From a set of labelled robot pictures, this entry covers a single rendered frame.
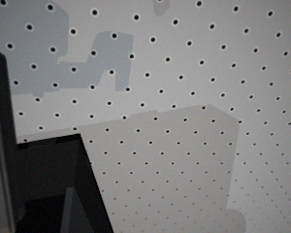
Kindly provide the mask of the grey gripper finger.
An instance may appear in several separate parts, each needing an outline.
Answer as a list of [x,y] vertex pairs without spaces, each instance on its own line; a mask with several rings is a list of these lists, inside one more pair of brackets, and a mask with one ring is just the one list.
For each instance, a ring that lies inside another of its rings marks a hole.
[[0,233],[15,233],[25,213],[7,59],[0,52]]

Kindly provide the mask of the grey perforated base plate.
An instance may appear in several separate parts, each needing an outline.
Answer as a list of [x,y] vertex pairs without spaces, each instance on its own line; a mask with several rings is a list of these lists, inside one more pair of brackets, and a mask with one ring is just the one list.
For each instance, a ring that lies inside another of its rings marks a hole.
[[113,233],[291,233],[291,0],[0,0],[0,52]]

